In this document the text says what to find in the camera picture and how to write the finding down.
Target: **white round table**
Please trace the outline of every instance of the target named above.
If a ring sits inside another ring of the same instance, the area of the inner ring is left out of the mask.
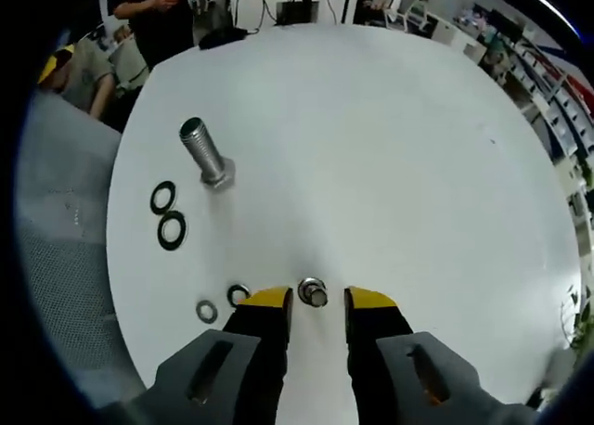
[[[179,140],[192,116],[236,163],[224,193],[205,189]],[[188,224],[177,251],[159,246],[149,209],[164,180]],[[107,244],[118,320],[147,386],[162,361],[223,327],[231,283],[326,282],[326,307],[294,303],[279,424],[358,423],[346,286],[392,297],[487,391],[523,402],[580,278],[553,166],[504,92],[447,46],[355,26],[262,30],[156,68],[115,162]],[[211,326],[196,316],[200,299],[218,308]]]

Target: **person's hand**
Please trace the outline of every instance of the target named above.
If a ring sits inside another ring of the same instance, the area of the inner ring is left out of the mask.
[[[159,12],[167,12],[175,6],[179,0],[155,0],[154,7]]]

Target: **metal bolt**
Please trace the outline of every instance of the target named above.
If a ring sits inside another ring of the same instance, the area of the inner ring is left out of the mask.
[[[192,117],[179,129],[179,138],[202,170],[202,182],[211,189],[233,185],[235,164],[223,158],[200,117]]]
[[[297,288],[297,293],[302,302],[313,307],[323,307],[328,303],[326,285],[321,279],[306,278],[302,280]]]

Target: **green shirt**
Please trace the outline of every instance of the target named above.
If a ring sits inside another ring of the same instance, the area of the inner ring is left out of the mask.
[[[60,95],[76,108],[89,112],[101,78],[112,73],[107,56],[88,39],[74,46],[70,75]]]

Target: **flat washer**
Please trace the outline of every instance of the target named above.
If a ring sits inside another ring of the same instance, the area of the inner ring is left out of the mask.
[[[173,241],[168,241],[163,236],[163,229],[165,228],[165,224],[173,220],[176,220],[179,223],[179,236]],[[181,212],[176,210],[170,210],[169,212],[166,212],[159,221],[159,226],[157,227],[157,239],[159,240],[159,244],[167,251],[174,251],[181,245],[182,242],[184,242],[186,230],[186,218]]]
[[[205,316],[202,312],[202,307],[210,307],[213,311],[213,314],[211,316]],[[212,302],[209,302],[208,300],[202,300],[201,302],[198,302],[198,304],[196,304],[196,314],[198,315],[198,318],[202,320],[204,323],[206,323],[207,325],[211,325],[218,318],[219,311],[216,310],[216,306],[214,306]]]
[[[169,190],[169,200],[162,207],[158,207],[155,199],[157,198],[157,193],[164,189]],[[164,214],[169,209],[171,209],[171,207],[174,205],[174,202],[175,184],[171,181],[163,181],[160,184],[158,184],[154,190],[152,190],[152,194],[150,195],[150,210],[155,214]]]
[[[245,298],[250,298],[252,293],[245,284],[232,284],[226,291],[226,300],[231,304],[231,307],[238,307],[238,304],[233,300],[235,292],[243,292]]]

